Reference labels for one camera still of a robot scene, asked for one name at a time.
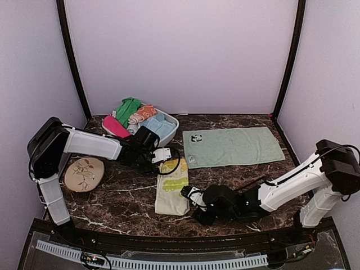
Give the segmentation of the pink microfibre towel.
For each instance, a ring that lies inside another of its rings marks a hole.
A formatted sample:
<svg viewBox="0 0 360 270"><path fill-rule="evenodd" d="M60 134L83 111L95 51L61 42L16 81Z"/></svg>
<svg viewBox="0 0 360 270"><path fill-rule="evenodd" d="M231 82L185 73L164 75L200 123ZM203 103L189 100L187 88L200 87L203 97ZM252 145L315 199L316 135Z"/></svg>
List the pink microfibre towel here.
<svg viewBox="0 0 360 270"><path fill-rule="evenodd" d="M129 137L131 134L118 122L113 116L107 116L102 122L102 127L108 134L118 136L120 138Z"/></svg>

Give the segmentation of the yellow green patterned towel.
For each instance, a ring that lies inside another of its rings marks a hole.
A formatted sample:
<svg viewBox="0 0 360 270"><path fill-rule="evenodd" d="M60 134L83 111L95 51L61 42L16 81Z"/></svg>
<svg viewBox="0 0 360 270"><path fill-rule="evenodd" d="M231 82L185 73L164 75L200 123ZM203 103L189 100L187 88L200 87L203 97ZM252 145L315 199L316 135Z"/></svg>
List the yellow green patterned towel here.
<svg viewBox="0 0 360 270"><path fill-rule="evenodd" d="M169 160L160 164L161 173L171 172L178 164L177 160ZM183 216L189 210L189 202L181 195L181 189L189 185L188 166L185 159L172 174L158 175L156 185L155 213L162 215Z"/></svg>

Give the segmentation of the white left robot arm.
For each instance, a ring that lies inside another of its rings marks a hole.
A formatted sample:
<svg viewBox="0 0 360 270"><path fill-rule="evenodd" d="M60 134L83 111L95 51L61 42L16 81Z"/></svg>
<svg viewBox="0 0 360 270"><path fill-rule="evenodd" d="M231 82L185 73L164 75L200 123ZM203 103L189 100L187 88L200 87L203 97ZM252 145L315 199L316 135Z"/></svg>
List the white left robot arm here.
<svg viewBox="0 0 360 270"><path fill-rule="evenodd" d="M79 232L71 225L70 214L59 183L60 163L65 154L89 155L116 160L131 167L149 166L160 144L157 134L146 127L134 135L121 138L110 134L97 134L68 126L59 118L49 118L27 145L29 176L36 182L40 200L49 211L57 235L67 245L79 241Z"/></svg>

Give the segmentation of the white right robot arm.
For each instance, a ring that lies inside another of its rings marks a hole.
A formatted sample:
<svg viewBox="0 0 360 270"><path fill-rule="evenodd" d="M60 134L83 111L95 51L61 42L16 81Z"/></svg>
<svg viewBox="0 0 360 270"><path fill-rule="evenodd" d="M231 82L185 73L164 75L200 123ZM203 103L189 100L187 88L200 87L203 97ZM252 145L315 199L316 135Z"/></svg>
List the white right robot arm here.
<svg viewBox="0 0 360 270"><path fill-rule="evenodd" d="M295 226L287 232L292 244L299 244L340 200L359 191L359 149L323 139L315 153L293 170L245 192L213 184L206 190L184 187L181 194L197 207L193 214L200 224L217 218L239 223L253 222L276 211L292 199L314 191L311 200L295 215Z"/></svg>

